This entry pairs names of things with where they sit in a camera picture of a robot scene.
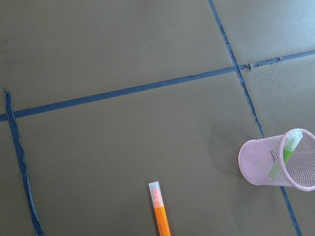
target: orange marker barrel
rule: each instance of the orange marker barrel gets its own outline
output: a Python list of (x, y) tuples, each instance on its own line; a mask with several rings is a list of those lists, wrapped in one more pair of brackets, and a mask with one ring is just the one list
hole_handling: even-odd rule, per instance
[(159, 188), (158, 181), (149, 183), (149, 188), (151, 192), (154, 212), (156, 213), (159, 235), (171, 236), (162, 199), (161, 189)]

